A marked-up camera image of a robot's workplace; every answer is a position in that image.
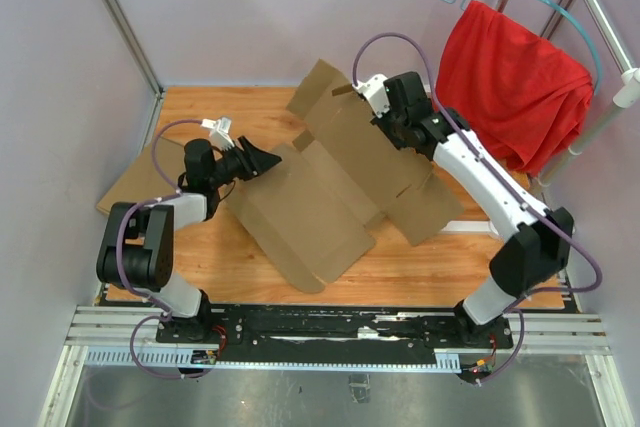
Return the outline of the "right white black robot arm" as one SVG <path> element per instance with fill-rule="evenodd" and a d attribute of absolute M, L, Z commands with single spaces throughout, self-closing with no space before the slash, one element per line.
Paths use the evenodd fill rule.
<path fill-rule="evenodd" d="M 371 107 L 372 124 L 393 146 L 410 148 L 449 173 L 504 242 L 484 283 L 454 308 L 455 339 L 477 346 L 512 303 L 566 266 L 573 218 L 523 189 L 455 109 L 434 106 L 418 73 L 377 74 L 355 89 Z"/>

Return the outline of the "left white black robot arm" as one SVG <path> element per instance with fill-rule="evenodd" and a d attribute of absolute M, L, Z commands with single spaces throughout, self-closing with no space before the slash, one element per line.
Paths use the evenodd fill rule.
<path fill-rule="evenodd" d="M 227 150 L 204 138 L 188 142 L 176 193 L 112 206 L 97 277 L 161 308 L 163 333 L 172 338 L 205 343 L 215 334 L 224 336 L 224 321 L 212 312 L 208 295 L 174 270 L 175 232 L 211 220 L 221 202 L 221 187 L 257 178 L 281 162 L 279 155 L 244 136 Z"/>

